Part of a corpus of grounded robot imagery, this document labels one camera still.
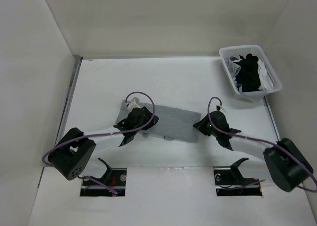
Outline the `grey tank top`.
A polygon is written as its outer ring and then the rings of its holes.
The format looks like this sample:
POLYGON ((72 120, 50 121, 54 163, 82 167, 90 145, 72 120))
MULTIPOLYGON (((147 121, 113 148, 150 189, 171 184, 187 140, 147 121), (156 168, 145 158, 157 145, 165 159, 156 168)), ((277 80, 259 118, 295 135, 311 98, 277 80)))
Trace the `grey tank top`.
POLYGON ((193 125, 201 120, 201 113, 179 108, 156 105, 155 118, 158 122, 143 135, 185 141, 198 142, 198 131, 193 125))

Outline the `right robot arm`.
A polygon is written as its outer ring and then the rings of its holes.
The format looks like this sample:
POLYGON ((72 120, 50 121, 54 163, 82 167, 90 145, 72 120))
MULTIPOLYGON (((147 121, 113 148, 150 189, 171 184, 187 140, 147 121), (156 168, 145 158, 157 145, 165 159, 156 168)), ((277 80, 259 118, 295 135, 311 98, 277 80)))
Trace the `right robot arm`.
POLYGON ((241 152, 259 159, 259 163, 255 163, 248 157, 242 157, 231 163, 217 185, 241 190, 271 181, 279 189, 291 192, 308 178, 317 181, 311 165, 288 138, 270 142, 245 136, 241 130, 229 126, 221 111, 208 113, 194 123, 193 128, 204 136, 213 136, 221 147, 231 152, 241 152))

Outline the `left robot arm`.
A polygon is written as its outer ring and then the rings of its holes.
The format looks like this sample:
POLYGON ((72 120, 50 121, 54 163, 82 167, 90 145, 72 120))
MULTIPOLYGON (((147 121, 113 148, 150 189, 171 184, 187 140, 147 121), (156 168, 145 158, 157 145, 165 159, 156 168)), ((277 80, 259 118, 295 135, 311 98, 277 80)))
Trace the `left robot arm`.
POLYGON ((98 163, 109 168, 101 157, 106 148, 122 147, 134 140, 135 135, 156 125, 159 117, 151 113, 147 107, 134 108, 128 116, 115 124, 114 133, 85 134, 78 128, 70 129, 62 140, 44 157, 67 180, 77 177, 91 177, 99 185, 107 185, 111 173, 106 169, 98 169, 98 163))

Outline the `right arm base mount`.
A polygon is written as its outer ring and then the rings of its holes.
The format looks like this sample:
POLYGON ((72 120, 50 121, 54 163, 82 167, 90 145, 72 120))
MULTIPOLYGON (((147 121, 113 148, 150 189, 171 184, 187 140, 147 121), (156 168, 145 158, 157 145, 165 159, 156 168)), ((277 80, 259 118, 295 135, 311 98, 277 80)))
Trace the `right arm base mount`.
POLYGON ((256 178, 245 178, 238 167, 249 158, 241 158, 230 166, 213 169, 217 196, 260 196, 262 189, 256 178))

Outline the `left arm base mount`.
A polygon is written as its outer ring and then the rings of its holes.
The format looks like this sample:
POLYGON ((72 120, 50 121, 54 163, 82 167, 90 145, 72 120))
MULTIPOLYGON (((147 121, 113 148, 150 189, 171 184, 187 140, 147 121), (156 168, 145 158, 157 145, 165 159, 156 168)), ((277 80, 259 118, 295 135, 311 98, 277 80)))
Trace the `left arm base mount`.
POLYGON ((127 168, 112 168, 102 158, 98 160, 103 164, 102 176, 90 176, 82 180, 81 197, 123 197, 126 192, 127 168))

